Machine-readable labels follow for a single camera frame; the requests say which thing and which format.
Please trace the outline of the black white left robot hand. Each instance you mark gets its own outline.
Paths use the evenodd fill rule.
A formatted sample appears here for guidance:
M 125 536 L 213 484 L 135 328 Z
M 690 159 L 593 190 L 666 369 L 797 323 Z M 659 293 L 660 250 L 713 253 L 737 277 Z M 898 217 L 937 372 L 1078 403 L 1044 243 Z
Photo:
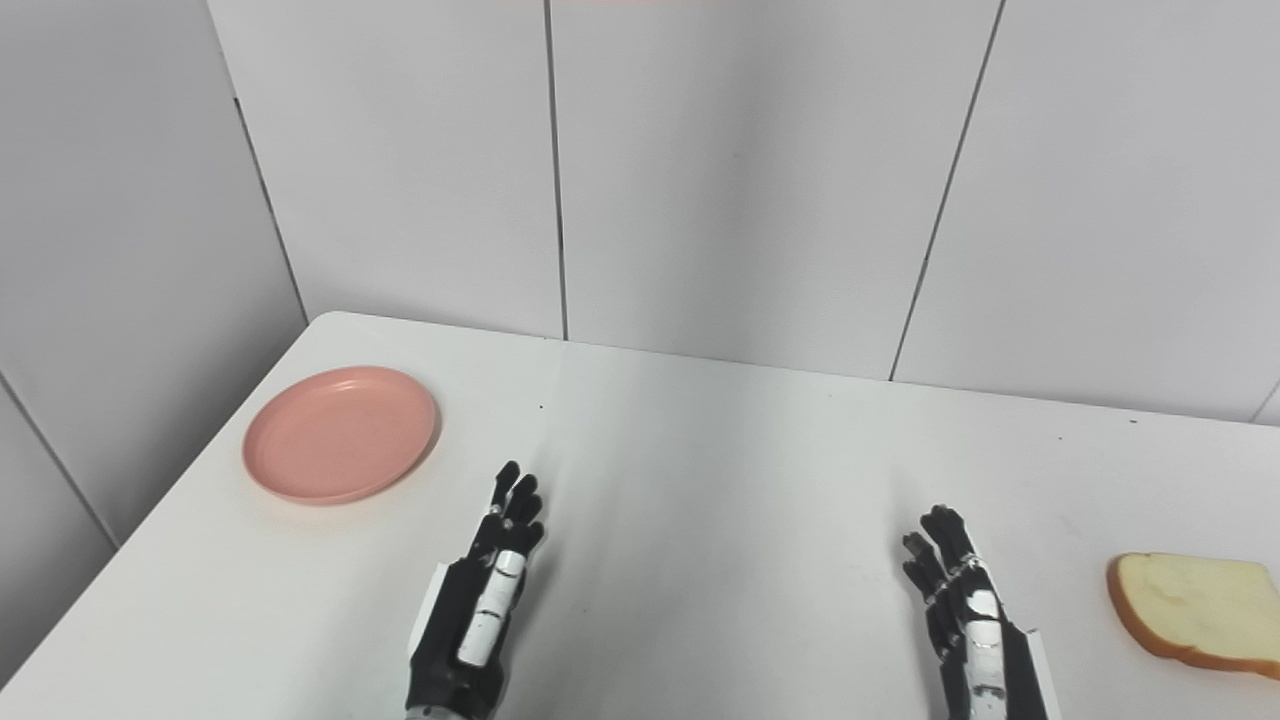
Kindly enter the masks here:
M 545 528 L 538 479 L 511 460 L 466 555 L 436 568 L 410 639 L 408 719 L 489 719 L 506 687 L 500 653 Z

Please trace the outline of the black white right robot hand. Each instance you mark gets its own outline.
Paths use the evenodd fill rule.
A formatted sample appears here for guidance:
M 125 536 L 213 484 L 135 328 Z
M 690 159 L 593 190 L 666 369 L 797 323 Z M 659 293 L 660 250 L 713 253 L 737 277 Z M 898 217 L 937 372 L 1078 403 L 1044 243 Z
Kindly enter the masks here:
M 902 537 L 950 719 L 1057 719 L 1034 632 L 1007 615 L 964 518 L 937 503 Z

